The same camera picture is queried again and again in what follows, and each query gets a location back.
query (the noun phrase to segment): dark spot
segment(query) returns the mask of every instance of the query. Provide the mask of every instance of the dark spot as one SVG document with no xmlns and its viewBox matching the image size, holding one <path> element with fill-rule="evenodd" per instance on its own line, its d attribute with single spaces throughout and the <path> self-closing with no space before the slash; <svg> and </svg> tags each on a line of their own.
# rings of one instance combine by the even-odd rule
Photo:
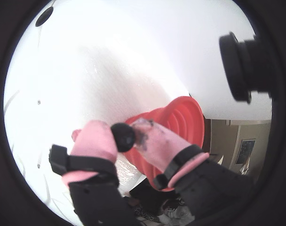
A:
<svg viewBox="0 0 286 226">
<path fill-rule="evenodd" d="M 151 124 L 151 126 L 153 126 L 154 125 L 154 122 L 153 122 L 153 120 L 152 119 L 150 119 L 150 120 L 148 120 L 149 121 L 149 123 Z"/>
<path fill-rule="evenodd" d="M 88 190 L 87 188 L 83 189 L 84 193 L 89 194 L 90 190 Z"/>
<path fill-rule="evenodd" d="M 136 135 L 136 144 L 141 147 L 141 150 L 147 151 L 147 145 L 146 141 L 148 140 L 148 135 L 145 133 L 142 133 L 139 130 L 135 130 L 135 135 Z"/>
</svg>

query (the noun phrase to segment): white surface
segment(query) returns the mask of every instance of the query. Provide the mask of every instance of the white surface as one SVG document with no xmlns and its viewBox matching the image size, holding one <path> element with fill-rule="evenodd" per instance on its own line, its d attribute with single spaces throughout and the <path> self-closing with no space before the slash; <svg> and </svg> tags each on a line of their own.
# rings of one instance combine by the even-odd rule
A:
<svg viewBox="0 0 286 226">
<path fill-rule="evenodd" d="M 58 0 L 54 7 L 41 28 L 34 26 L 38 16 L 34 19 L 13 55 L 5 124 L 27 183 L 74 225 L 81 222 L 48 153 L 53 143 L 70 150 L 72 131 L 88 120 L 124 121 L 188 91 L 207 118 L 270 117 L 268 98 L 253 96 L 250 106 L 238 104 L 227 86 L 218 37 L 229 30 L 238 39 L 253 35 L 233 3 Z M 117 168 L 123 194 L 141 174 L 124 157 Z"/>
</svg>

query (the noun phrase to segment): wall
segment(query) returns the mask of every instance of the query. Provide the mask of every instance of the wall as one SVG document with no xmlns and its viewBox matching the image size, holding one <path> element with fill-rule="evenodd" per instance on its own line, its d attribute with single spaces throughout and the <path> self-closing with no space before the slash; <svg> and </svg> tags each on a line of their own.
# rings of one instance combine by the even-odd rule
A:
<svg viewBox="0 0 286 226">
<path fill-rule="evenodd" d="M 241 141 L 256 139 L 249 163 L 249 174 L 256 180 L 262 169 L 270 133 L 270 123 L 256 125 L 226 125 L 226 120 L 211 120 L 211 151 L 223 154 L 222 165 L 239 173 L 242 164 L 235 164 Z"/>
<path fill-rule="evenodd" d="M 230 163 L 230 170 L 234 172 L 239 172 L 242 166 L 241 164 L 235 164 L 240 150 L 241 141 L 244 139 L 256 139 L 250 158 L 248 174 L 253 175 L 253 177 L 257 179 L 264 163 L 269 134 L 270 123 L 240 126 L 238 142 L 235 147 L 232 162 Z"/>
<path fill-rule="evenodd" d="M 223 154 L 222 166 L 229 167 L 236 145 L 238 126 L 227 126 L 226 120 L 211 120 L 211 150 Z"/>
</svg>

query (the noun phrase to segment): black wrist strap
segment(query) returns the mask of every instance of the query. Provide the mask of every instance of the black wrist strap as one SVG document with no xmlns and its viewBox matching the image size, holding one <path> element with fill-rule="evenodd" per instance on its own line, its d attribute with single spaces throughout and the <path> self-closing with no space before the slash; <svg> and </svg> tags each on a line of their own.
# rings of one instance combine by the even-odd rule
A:
<svg viewBox="0 0 286 226">
<path fill-rule="evenodd" d="M 117 178 L 115 165 L 106 159 L 68 155 L 67 148 L 52 145 L 49 154 L 49 162 L 53 172 L 63 175 L 70 171 L 83 170 L 110 174 Z"/>
<path fill-rule="evenodd" d="M 197 145 L 190 145 L 181 150 L 170 162 L 163 174 L 157 175 L 153 183 L 157 189 L 162 190 L 167 187 L 171 178 L 178 172 L 178 170 L 195 155 L 201 153 L 202 150 Z"/>
</svg>

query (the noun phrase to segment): red silicone funnel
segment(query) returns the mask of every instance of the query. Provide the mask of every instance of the red silicone funnel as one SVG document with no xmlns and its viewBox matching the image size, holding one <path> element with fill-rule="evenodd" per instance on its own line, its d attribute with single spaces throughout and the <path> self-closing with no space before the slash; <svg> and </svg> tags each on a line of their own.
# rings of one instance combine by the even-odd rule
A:
<svg viewBox="0 0 286 226">
<path fill-rule="evenodd" d="M 191 144 L 196 144 L 200 147 L 203 145 L 205 132 L 204 117 L 200 106 L 192 97 L 178 97 L 166 107 L 139 114 L 126 120 L 126 123 L 131 124 L 141 117 L 153 119 Z M 123 154 L 141 173 L 146 175 L 152 187 L 156 189 L 153 179 L 162 172 L 149 164 L 135 148 Z M 171 190 L 173 189 L 166 188 L 163 191 L 167 192 Z"/>
</svg>

